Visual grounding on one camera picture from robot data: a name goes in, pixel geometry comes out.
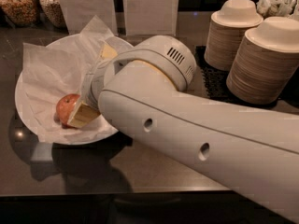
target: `white bowl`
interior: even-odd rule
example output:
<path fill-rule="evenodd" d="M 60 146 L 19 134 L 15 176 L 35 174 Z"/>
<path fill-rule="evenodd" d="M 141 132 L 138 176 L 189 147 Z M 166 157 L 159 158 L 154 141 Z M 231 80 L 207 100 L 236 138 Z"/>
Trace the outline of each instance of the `white bowl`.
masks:
<path fill-rule="evenodd" d="M 212 20 L 220 25 L 243 28 L 259 25 L 263 17 L 251 0 L 228 0 L 221 10 L 212 14 Z"/>
<path fill-rule="evenodd" d="M 245 36 L 252 43 L 284 53 L 299 52 L 299 21 L 270 17 L 258 27 L 248 29 Z"/>

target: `red apple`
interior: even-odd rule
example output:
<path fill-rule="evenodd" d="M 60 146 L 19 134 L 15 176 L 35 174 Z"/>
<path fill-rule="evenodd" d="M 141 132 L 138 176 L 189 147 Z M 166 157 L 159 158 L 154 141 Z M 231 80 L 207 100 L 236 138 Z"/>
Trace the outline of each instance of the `red apple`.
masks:
<path fill-rule="evenodd" d="M 60 101 L 56 105 L 56 114 L 59 118 L 59 121 L 63 124 L 64 128 L 71 127 L 67 125 L 67 121 L 79 97 L 80 96 L 75 93 L 67 94 L 65 97 L 60 99 Z"/>

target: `white napkin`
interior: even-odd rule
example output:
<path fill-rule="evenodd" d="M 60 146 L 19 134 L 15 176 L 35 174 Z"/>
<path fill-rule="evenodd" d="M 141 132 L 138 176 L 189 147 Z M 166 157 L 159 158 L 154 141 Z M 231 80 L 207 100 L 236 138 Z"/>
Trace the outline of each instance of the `white napkin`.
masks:
<path fill-rule="evenodd" d="M 23 45 L 22 81 L 40 125 L 39 141 L 88 143 L 116 132 L 102 116 L 82 129 L 63 129 L 54 119 L 57 102 L 69 93 L 79 93 L 86 72 L 112 36 L 105 24 L 94 17 L 79 35 L 68 36 L 47 47 Z"/>

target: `nuts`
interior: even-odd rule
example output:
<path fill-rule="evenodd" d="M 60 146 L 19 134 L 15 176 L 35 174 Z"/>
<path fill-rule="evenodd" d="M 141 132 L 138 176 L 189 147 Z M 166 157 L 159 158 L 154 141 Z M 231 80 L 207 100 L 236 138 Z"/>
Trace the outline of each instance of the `nuts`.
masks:
<path fill-rule="evenodd" d="M 38 21 L 37 0 L 1 0 L 1 7 L 18 26 L 27 26 Z"/>
<path fill-rule="evenodd" d="M 66 27 L 59 0 L 39 0 L 39 3 L 47 18 L 54 26 L 58 28 Z"/>

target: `white plate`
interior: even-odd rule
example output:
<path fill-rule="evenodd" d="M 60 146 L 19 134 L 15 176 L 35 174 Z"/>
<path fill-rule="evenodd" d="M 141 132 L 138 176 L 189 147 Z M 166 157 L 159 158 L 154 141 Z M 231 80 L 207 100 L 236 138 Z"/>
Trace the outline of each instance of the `white plate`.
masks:
<path fill-rule="evenodd" d="M 76 52 L 76 47 L 72 47 L 70 44 L 72 44 L 71 41 L 74 40 L 78 35 L 70 35 L 67 37 L 64 37 L 60 40 L 57 40 L 51 44 L 48 45 L 48 48 L 52 49 L 60 49 L 68 52 Z M 132 45 L 129 44 L 128 42 L 116 37 L 112 36 L 106 42 L 113 47 L 118 53 L 122 52 L 125 50 L 125 48 L 131 48 Z M 15 103 L 16 103 L 16 108 L 18 111 L 18 114 L 21 118 L 21 121 L 26 125 L 26 127 L 33 132 L 36 135 L 43 135 L 46 131 L 44 128 L 37 122 L 37 120 L 34 117 L 34 113 L 31 110 L 31 106 L 29 105 L 29 99 L 26 95 L 25 90 L 23 89 L 23 83 L 22 83 L 22 73 L 19 76 L 17 85 L 16 85 L 16 90 L 15 90 Z M 91 140 L 76 140 L 76 142 L 72 142 L 69 144 L 68 142 L 59 142 L 60 144 L 63 145 L 84 145 L 84 144 L 89 144 L 92 142 L 96 142 L 102 139 L 105 139 L 112 134 L 116 133 L 118 130 L 112 127 L 105 119 L 103 116 L 100 116 L 98 119 L 99 123 L 104 126 L 104 129 L 101 129 L 102 132 L 100 132 L 96 138 L 91 139 Z M 60 132 L 55 133 L 55 138 L 57 137 L 57 140 L 62 139 L 62 134 Z"/>

